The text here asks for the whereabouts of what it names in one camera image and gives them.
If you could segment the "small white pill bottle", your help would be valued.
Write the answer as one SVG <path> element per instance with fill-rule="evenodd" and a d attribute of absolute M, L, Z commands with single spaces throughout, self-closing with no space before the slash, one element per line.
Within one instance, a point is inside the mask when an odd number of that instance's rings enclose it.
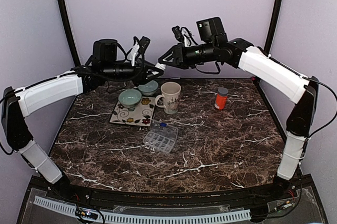
<path fill-rule="evenodd" d="M 165 64 L 161 64 L 161 63 L 156 63 L 155 67 L 157 69 L 162 70 L 162 71 L 165 71 L 165 69 L 166 69 L 166 65 Z"/>

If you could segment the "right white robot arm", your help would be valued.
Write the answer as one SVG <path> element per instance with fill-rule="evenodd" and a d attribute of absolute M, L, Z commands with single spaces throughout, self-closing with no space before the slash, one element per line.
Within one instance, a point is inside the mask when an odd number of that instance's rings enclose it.
<path fill-rule="evenodd" d="M 159 69 L 166 66 L 189 69 L 208 62 L 228 64 L 264 80 L 295 104 L 286 121 L 286 143 L 276 174 L 281 179 L 269 187 L 269 196 L 279 200 L 289 191 L 286 180 L 293 178 L 304 154 L 305 142 L 310 137 L 318 99 L 318 79 L 296 72 L 242 38 L 228 40 L 219 17 L 196 24 L 203 43 L 186 47 L 180 30 L 173 27 L 179 43 L 158 59 L 156 66 Z"/>

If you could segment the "orange pill bottle grey cap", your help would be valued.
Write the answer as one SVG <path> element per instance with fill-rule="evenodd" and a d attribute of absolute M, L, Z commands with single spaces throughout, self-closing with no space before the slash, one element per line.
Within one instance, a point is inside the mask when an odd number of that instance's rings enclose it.
<path fill-rule="evenodd" d="M 219 87 L 216 94 L 216 99 L 214 106 L 218 110 L 223 110 L 226 106 L 227 96 L 228 96 L 228 89 L 224 87 Z"/>

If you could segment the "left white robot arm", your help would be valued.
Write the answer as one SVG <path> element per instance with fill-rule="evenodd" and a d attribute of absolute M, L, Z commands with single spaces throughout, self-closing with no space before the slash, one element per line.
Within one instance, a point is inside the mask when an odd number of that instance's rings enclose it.
<path fill-rule="evenodd" d="M 65 98 L 91 92 L 107 81 L 133 81 L 138 85 L 162 76 L 163 64 L 145 60 L 149 44 L 147 37 L 134 37 L 130 51 L 123 53 L 124 59 L 117 60 L 117 51 L 122 48 L 118 41 L 100 39 L 94 42 L 92 55 L 84 65 L 27 87 L 7 87 L 1 99 L 1 123 L 12 150 L 6 154 L 18 152 L 37 173 L 54 185 L 56 195 L 63 201 L 71 200 L 74 188 L 67 184 L 67 176 L 34 140 L 25 118 Z"/>

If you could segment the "clear plastic pill organizer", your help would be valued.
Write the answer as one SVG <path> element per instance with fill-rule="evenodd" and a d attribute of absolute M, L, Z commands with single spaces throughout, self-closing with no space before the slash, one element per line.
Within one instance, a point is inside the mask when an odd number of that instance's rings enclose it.
<path fill-rule="evenodd" d="M 169 154 L 173 149 L 179 129 L 162 121 L 151 120 L 150 130 L 143 138 L 143 144 L 151 149 Z"/>

